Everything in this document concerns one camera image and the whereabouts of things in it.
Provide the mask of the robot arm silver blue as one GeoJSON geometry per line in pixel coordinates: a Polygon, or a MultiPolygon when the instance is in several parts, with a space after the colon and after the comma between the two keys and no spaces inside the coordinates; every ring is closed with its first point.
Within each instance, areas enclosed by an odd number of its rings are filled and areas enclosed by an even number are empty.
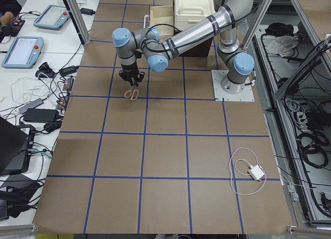
{"type": "Polygon", "coordinates": [[[164,42],[160,42],[155,27],[135,31],[120,27],[113,31],[113,44],[122,66],[119,76],[130,83],[132,92],[144,78],[137,58],[144,56],[152,71],[162,72],[170,60],[217,35],[220,36],[217,53],[229,70],[221,80],[221,87],[229,94],[242,91],[255,62],[239,48],[237,26],[251,13],[253,0],[213,0],[213,3],[215,13],[164,42]]]}

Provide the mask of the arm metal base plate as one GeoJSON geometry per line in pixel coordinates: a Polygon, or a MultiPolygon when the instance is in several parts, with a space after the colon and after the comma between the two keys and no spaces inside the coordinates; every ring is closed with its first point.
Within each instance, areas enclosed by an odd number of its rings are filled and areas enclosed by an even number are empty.
{"type": "Polygon", "coordinates": [[[249,77],[245,83],[234,84],[228,79],[228,70],[212,70],[215,101],[255,102],[249,77]]]}

